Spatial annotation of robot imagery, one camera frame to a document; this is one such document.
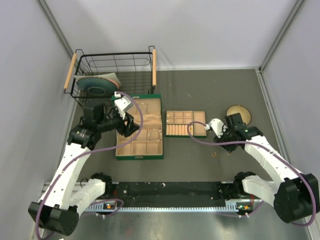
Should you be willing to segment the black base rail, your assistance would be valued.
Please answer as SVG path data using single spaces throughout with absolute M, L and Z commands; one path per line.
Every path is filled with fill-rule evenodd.
M 225 201 L 239 198 L 232 183 L 218 181 L 120 182 L 109 193 L 125 208 L 224 207 Z

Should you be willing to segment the green jewelry box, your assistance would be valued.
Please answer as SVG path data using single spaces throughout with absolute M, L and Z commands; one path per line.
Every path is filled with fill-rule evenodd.
M 140 112 L 143 116 L 141 132 L 136 131 L 129 137 L 116 133 L 116 144 L 119 146 L 133 140 L 129 144 L 117 148 L 115 157 L 119 161 L 129 160 L 162 160 L 163 123 L 162 96 L 160 94 L 133 94 L 131 96 L 138 104 L 140 111 L 133 105 L 127 112 L 134 117 L 134 122 L 141 124 Z

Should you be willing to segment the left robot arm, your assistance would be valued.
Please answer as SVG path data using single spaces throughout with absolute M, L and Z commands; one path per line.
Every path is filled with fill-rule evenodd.
M 94 174 L 87 185 L 73 192 L 79 174 L 91 154 L 99 152 L 95 146 L 102 133 L 116 130 L 120 135 L 137 136 L 143 124 L 136 124 L 129 109 L 137 106 L 127 97 L 115 100 L 109 112 L 102 103 L 88 102 L 83 115 L 69 133 L 64 155 L 55 175 L 39 201 L 31 202 L 28 213 L 35 222 L 35 233 L 41 239 L 39 229 L 50 230 L 65 236 L 72 234 L 80 216 L 99 197 L 109 198 L 114 191 L 108 176 Z

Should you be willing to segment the wooden bowl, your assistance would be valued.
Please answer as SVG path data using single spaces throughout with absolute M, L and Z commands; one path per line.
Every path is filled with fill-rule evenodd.
M 226 110 L 226 116 L 239 113 L 241 115 L 242 121 L 248 125 L 252 121 L 251 112 L 242 105 L 232 105 Z

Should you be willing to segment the teal ceramic plate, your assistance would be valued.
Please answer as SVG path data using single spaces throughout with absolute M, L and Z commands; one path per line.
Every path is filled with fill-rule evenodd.
M 109 97 L 119 87 L 112 81 L 100 77 L 84 77 L 77 81 L 77 87 L 85 94 L 94 97 Z

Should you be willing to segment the pink plate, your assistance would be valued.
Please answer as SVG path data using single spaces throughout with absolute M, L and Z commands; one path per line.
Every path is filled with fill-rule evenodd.
M 110 74 L 110 79 L 117 83 L 118 89 L 122 87 L 122 83 L 114 72 Z

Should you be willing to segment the green jewelry tray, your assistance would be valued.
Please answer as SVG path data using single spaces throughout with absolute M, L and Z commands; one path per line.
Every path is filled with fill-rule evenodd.
M 166 137 L 184 138 L 190 134 L 195 138 L 206 138 L 205 127 L 194 122 L 206 123 L 206 112 L 198 110 L 167 110 L 166 111 Z

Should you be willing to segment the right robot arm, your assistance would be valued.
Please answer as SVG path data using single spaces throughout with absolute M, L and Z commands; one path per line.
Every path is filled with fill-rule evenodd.
M 207 129 L 215 133 L 214 142 L 227 152 L 241 147 L 268 173 L 266 181 L 252 172 L 242 172 L 235 177 L 233 192 L 239 198 L 254 195 L 273 207 L 285 223 L 311 217 L 320 211 L 319 182 L 309 173 L 289 164 L 268 142 L 256 126 L 247 126 L 239 113 L 222 121 L 213 118 Z

